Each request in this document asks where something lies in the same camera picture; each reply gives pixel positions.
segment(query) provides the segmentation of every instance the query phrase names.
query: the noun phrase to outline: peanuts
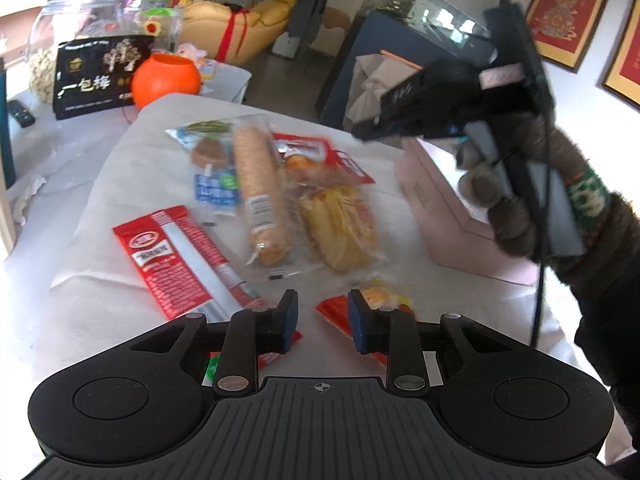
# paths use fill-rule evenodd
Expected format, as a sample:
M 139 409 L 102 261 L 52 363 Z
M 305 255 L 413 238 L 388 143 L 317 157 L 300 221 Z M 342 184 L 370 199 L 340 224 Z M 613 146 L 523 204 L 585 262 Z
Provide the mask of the peanuts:
M 38 99 L 46 103 L 53 102 L 53 86 L 56 77 L 57 47 L 40 48 L 29 57 L 31 74 L 29 88 Z

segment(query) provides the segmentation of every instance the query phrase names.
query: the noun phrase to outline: gloved hand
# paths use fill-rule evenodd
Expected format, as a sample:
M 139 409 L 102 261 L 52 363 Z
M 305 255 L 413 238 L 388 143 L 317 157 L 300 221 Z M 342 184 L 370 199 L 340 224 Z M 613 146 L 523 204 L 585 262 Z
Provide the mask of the gloved hand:
M 564 181 L 586 247 L 580 257 L 551 258 L 550 266 L 580 301 L 601 294 L 615 280 L 640 249 L 640 229 L 628 204 L 609 193 L 576 146 L 556 128 L 549 137 L 549 163 Z M 513 143 L 525 157 L 545 160 L 543 121 L 523 116 L 514 124 Z M 460 179 L 460 191 L 470 202 L 489 209 L 489 222 L 500 248 L 514 256 L 532 257 L 538 233 L 525 203 L 501 195 L 492 168 L 470 140 L 460 145 L 456 160 L 459 168 L 468 170 Z

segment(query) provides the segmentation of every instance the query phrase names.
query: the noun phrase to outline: red framed picture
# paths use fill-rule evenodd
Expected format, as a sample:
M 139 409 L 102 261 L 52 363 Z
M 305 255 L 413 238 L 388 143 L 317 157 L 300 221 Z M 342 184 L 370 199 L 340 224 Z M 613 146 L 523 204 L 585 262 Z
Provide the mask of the red framed picture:
M 577 72 L 607 0 L 533 0 L 527 24 L 540 56 Z
M 631 8 L 602 86 L 640 109 L 640 0 L 635 0 Z

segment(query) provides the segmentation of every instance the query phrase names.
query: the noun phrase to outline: red snack wrapper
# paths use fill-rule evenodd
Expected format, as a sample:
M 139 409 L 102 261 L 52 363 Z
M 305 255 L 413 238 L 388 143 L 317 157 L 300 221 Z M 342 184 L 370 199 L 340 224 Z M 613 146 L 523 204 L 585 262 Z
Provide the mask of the red snack wrapper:
M 372 280 L 366 287 L 361 288 L 360 292 L 373 309 L 381 306 L 392 306 L 399 310 L 404 310 L 415 317 L 414 311 L 410 306 L 411 300 L 405 296 L 390 292 L 388 286 L 380 280 Z M 334 296 L 324 300 L 316 306 L 316 310 L 340 332 L 349 338 L 351 337 L 346 296 Z M 384 354 L 376 352 L 371 356 L 380 364 L 386 366 L 387 358 Z
M 302 156 L 311 162 L 338 168 L 347 174 L 354 175 L 360 184 L 374 183 L 374 180 L 351 158 L 349 153 L 334 149 L 329 139 L 325 137 L 274 133 L 273 143 L 285 160 L 289 157 Z
M 267 306 L 243 281 L 185 206 L 162 209 L 113 228 L 167 319 L 200 312 L 228 321 L 244 308 Z M 294 340 L 302 337 L 298 332 Z M 261 365 L 276 354 L 260 356 Z

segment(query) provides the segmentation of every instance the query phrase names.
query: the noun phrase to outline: black sleeve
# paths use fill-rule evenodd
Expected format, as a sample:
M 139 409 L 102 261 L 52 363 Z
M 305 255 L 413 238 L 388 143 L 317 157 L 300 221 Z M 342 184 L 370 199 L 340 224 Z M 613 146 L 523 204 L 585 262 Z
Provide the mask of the black sleeve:
M 594 304 L 580 305 L 575 335 L 640 449 L 640 253 Z

